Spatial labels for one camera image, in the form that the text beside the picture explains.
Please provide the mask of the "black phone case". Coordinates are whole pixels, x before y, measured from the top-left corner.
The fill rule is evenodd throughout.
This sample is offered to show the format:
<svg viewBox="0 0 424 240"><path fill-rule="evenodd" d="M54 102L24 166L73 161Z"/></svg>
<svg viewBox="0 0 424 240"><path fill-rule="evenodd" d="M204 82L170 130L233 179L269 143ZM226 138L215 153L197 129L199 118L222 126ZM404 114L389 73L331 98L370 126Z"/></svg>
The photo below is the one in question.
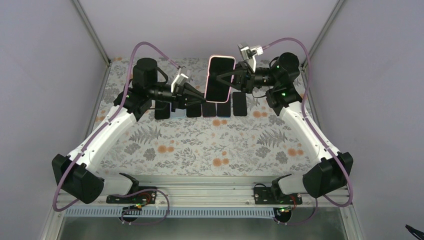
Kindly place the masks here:
<svg viewBox="0 0 424 240"><path fill-rule="evenodd" d="M188 118L198 118L202 116L202 105L192 105L186 108L186 116Z"/></svg>

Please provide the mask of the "light blue case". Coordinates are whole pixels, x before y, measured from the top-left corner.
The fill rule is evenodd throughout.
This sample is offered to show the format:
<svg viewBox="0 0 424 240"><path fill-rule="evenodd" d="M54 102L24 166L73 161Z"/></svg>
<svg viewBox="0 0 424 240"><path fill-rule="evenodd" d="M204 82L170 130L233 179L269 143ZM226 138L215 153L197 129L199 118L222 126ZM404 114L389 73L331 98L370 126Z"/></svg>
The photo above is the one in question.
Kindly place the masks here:
<svg viewBox="0 0 424 240"><path fill-rule="evenodd" d="M186 117L186 110L185 109L176 108L175 111L170 112L170 118L171 119L183 119L185 117Z"/></svg>

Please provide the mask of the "black phone without case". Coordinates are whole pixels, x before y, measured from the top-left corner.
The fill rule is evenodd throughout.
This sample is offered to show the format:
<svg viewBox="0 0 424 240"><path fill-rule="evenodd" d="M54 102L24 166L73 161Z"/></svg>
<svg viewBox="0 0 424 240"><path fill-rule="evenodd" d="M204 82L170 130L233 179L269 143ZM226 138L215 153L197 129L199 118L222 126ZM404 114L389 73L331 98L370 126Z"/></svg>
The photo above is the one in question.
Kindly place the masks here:
<svg viewBox="0 0 424 240"><path fill-rule="evenodd" d="M234 116L246 117L248 115L247 98L244 92L232 93L232 108Z"/></svg>

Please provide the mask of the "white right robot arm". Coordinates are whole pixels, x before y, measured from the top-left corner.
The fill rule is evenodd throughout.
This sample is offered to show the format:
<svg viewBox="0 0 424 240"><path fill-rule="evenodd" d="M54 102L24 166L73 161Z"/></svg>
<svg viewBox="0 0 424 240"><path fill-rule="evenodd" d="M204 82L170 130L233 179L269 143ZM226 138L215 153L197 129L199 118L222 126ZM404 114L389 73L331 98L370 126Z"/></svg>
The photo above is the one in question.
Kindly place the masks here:
<svg viewBox="0 0 424 240"><path fill-rule="evenodd" d="M275 57L269 67L252 69L250 63L249 59L238 62L234 67L214 70L212 78L246 94L251 94L253 88L269 87L265 93L268 106L294 131L312 165L305 173L289 174L274 180L270 191L272 200L282 204L290 194L297 193L307 193L317 199L342 187L347 187L352 197L349 175L353 157L349 152L340 152L307 113L305 100L294 86L294 80L300 76L298 57L285 52Z"/></svg>

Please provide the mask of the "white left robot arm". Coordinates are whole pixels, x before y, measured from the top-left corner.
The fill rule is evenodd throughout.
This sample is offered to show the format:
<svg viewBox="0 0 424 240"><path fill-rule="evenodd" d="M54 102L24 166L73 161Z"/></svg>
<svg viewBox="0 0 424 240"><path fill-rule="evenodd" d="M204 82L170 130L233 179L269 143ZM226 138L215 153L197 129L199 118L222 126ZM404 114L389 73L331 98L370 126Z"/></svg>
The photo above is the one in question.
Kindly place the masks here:
<svg viewBox="0 0 424 240"><path fill-rule="evenodd" d="M206 100L203 93L189 84L190 71L179 67L171 83L168 76L152 58L140 58L133 66L130 79L113 102L105 119L78 147L68 155L57 154L52 169L57 183L53 200L61 190L85 204L99 196L119 195L131 203L139 197L136 180L120 173L110 178L101 177L97 169L106 153L120 136L132 127L143 114L159 102L169 103L170 109L186 109Z"/></svg>

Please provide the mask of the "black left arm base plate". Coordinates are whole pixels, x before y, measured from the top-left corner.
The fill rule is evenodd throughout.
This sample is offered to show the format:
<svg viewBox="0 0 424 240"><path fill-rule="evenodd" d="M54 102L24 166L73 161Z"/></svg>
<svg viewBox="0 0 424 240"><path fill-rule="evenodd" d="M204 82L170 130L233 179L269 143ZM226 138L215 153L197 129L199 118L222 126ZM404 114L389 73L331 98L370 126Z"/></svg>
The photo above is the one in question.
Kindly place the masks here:
<svg viewBox="0 0 424 240"><path fill-rule="evenodd" d="M145 205L154 204L156 201L157 187L155 186L139 186L135 190L128 193L131 196L120 197L109 195L106 198L107 204L129 204L129 205Z"/></svg>

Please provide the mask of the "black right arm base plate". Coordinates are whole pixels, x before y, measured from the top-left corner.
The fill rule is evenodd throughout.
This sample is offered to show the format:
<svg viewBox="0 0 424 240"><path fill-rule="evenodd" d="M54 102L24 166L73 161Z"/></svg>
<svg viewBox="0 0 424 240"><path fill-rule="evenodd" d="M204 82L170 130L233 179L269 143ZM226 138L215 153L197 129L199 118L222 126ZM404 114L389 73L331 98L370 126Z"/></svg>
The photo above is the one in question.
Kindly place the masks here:
<svg viewBox="0 0 424 240"><path fill-rule="evenodd" d="M253 187L253 198L256 205L301 205L303 203L300 193L283 194L281 190L256 184Z"/></svg>

